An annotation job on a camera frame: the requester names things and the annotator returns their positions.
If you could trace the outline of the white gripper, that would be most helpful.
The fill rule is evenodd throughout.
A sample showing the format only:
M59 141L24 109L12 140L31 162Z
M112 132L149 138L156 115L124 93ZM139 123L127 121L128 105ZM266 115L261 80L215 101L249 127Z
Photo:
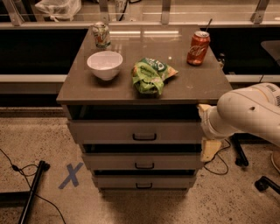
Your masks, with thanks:
M237 129L221 118L216 106L198 104L197 109L204 135L207 139L211 139L202 139L200 161L209 162L221 148L221 141L214 139L230 137L237 132Z

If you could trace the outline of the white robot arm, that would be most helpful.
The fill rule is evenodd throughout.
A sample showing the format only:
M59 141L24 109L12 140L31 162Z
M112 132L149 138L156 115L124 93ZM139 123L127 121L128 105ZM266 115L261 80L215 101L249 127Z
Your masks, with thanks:
M244 132L280 146L280 87L259 83L223 94L216 106L198 104L202 137L201 162L208 162L221 140Z

